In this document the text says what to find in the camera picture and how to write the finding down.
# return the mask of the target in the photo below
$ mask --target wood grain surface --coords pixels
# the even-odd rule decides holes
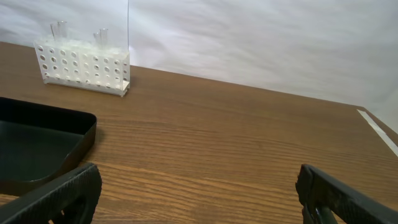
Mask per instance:
[[[356,111],[363,108],[131,73],[123,98],[45,85],[34,49],[0,44],[0,96],[97,116],[84,160],[103,178],[93,223],[302,223],[294,184],[303,163],[398,210],[398,159]]]

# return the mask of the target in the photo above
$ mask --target black tray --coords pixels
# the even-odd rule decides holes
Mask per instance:
[[[0,194],[23,195],[74,169],[95,131],[93,114],[0,97]]]

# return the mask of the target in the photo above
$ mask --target brown wooden tabletop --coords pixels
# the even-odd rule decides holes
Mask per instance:
[[[304,163],[398,210],[398,158],[356,111],[363,108],[131,73],[123,98],[45,85],[33,48],[0,43],[0,96],[96,115],[84,160],[103,179],[93,223],[302,223],[295,182]],[[0,204],[12,199],[0,195]]]

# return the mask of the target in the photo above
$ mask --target tape strip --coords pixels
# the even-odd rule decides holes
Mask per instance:
[[[373,119],[367,114],[365,111],[358,112],[362,115],[362,117],[370,124],[370,126],[376,131],[376,133],[380,136],[380,138],[390,147],[390,149],[398,156],[398,147],[397,145],[388,137],[388,135],[373,121]]]

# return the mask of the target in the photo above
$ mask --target test tube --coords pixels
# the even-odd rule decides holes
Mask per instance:
[[[50,26],[51,26],[51,32],[52,32],[52,36],[54,37],[54,40],[59,41],[60,40],[60,31],[58,29],[58,25],[50,24]]]
[[[101,46],[104,49],[108,45],[108,29],[100,29],[99,34],[101,34]]]
[[[97,32],[97,33],[94,33],[93,35],[94,35],[95,43],[97,44],[98,48],[102,48],[100,33]]]
[[[68,38],[67,22],[66,21],[58,21],[58,30],[59,30],[61,38],[63,38],[63,39]]]

